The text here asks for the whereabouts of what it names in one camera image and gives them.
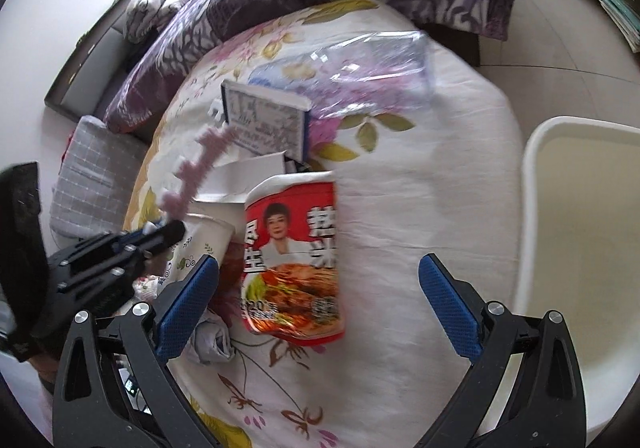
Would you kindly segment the white cardboard box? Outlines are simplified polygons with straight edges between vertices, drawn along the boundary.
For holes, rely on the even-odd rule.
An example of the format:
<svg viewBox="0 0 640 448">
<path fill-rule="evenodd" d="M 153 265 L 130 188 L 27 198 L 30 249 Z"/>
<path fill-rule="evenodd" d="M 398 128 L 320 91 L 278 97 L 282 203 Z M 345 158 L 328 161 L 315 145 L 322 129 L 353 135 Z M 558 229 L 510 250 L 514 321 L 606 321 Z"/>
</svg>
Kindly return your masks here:
<svg viewBox="0 0 640 448">
<path fill-rule="evenodd" d="M 198 188 L 194 201 L 244 203 L 248 194 L 264 180 L 285 173 L 284 153 L 235 161 L 213 168 Z"/>
</svg>

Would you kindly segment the crumpled white tissue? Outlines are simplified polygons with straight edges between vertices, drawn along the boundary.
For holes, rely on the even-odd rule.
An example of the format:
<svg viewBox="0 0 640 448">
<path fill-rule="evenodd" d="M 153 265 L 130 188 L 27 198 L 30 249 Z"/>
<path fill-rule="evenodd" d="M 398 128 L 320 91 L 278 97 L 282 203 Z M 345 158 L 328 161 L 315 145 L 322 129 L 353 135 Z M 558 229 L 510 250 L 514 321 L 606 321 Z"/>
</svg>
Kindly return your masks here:
<svg viewBox="0 0 640 448">
<path fill-rule="evenodd" d="M 232 361 L 234 350 L 230 333 L 221 316 L 209 310 L 204 312 L 184 346 L 183 355 L 202 366 Z"/>
</svg>

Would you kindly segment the clear plastic bag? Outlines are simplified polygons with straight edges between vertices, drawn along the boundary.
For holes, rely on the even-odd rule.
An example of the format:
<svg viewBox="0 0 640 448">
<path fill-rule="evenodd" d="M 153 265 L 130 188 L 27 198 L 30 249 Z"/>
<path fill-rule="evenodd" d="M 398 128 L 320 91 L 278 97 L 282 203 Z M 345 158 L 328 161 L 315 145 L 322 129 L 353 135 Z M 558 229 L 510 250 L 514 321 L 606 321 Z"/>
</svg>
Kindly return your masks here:
<svg viewBox="0 0 640 448">
<path fill-rule="evenodd" d="M 247 83 L 311 101 L 311 116 L 403 112 L 434 94 L 433 45 L 422 31 L 365 33 L 257 67 Z"/>
</svg>

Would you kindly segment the grey checked cushion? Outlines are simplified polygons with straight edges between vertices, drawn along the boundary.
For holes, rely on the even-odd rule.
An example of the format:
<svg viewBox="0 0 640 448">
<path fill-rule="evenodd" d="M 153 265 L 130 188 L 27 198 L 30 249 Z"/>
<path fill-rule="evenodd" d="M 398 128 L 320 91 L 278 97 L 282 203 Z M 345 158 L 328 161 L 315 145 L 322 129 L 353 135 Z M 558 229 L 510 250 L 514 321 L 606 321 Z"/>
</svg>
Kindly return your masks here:
<svg viewBox="0 0 640 448">
<path fill-rule="evenodd" d="M 83 116 L 65 150 L 53 188 L 50 228 L 65 239 L 122 229 L 148 146 Z"/>
</svg>

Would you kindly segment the white plastic trash bin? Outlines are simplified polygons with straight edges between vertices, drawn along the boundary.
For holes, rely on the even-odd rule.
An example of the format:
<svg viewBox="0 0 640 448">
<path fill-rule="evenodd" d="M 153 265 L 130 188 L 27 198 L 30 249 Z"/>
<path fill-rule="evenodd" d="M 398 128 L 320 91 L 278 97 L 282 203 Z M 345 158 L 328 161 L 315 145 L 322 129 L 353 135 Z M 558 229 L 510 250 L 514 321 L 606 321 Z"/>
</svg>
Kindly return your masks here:
<svg viewBox="0 0 640 448">
<path fill-rule="evenodd" d="M 560 312 L 584 382 L 587 439 L 639 376 L 639 131 L 576 116 L 541 123 L 522 162 L 512 312 Z"/>
</svg>

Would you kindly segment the red instant noodle cup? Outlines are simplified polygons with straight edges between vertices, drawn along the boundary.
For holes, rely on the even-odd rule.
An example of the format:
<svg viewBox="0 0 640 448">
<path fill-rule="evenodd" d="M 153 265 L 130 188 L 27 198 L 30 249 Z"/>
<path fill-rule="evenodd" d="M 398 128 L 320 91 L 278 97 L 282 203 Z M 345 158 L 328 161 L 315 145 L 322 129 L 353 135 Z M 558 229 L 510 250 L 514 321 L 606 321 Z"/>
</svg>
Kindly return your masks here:
<svg viewBox="0 0 640 448">
<path fill-rule="evenodd" d="M 247 195 L 244 216 L 240 305 L 247 330 L 300 346 L 340 338 L 333 174 L 271 176 Z"/>
</svg>

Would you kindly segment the floral bed blanket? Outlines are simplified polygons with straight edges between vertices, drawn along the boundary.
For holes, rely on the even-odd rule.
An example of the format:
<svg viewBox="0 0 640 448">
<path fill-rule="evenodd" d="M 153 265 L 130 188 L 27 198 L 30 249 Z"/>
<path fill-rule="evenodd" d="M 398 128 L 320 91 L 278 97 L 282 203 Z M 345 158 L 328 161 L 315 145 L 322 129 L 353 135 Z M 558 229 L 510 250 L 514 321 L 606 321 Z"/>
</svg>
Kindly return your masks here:
<svg viewBox="0 0 640 448">
<path fill-rule="evenodd" d="M 336 124 L 315 166 L 334 171 L 342 338 L 302 347 L 250 333 L 229 292 L 215 309 L 234 356 L 169 368 L 226 447 L 411 447 L 468 364 L 418 283 L 435 253 L 488 300 L 510 298 L 518 264 L 522 138 L 509 101 L 445 47 L 433 98 Z"/>
</svg>

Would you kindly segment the blue-edged white printed box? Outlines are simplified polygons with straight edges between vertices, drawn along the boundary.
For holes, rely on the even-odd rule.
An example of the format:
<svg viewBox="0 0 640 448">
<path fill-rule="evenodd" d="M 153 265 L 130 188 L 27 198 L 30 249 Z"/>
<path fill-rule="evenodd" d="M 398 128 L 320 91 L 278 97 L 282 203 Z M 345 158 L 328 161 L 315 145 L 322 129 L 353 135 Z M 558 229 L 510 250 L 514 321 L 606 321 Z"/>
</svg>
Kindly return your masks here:
<svg viewBox="0 0 640 448">
<path fill-rule="evenodd" d="M 224 119 L 235 143 L 257 154 L 283 152 L 305 163 L 309 151 L 311 101 L 286 90 L 231 80 L 221 84 Z"/>
</svg>

